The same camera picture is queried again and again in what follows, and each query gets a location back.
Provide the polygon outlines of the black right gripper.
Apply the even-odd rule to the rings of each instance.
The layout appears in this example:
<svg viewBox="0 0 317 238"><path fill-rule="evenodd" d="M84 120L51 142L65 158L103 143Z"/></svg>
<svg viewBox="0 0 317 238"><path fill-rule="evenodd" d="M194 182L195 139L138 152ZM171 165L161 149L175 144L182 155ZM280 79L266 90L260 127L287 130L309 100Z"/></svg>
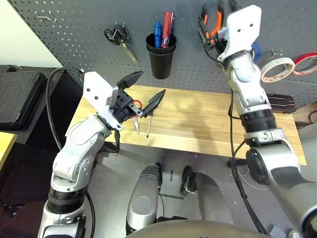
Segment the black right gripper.
<svg viewBox="0 0 317 238"><path fill-rule="evenodd" d="M199 23L198 31L199 31L201 40L203 44L207 44L210 42L210 36L208 31L206 30L206 25L200 15L198 16L198 23ZM222 54L226 48L226 44L227 44L227 40L225 39L226 32L227 32L227 27L221 27L215 35L215 40L216 40L215 47L219 54Z"/></svg>

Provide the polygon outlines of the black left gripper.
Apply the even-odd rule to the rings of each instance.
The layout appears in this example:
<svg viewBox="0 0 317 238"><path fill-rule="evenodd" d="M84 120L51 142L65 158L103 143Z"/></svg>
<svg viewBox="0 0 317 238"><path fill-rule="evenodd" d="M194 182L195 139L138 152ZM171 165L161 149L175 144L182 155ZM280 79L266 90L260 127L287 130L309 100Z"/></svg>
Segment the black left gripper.
<svg viewBox="0 0 317 238"><path fill-rule="evenodd" d="M136 107L133 104L133 98L129 96L124 89L134 85L142 74L143 71L135 71L117 82L118 92L115 96L115 103L109 109L113 117L119 123L123 123L135 116L152 116L154 110L158 107L165 95L165 89L163 89L149 100L148 105L143 110L142 108Z"/></svg>

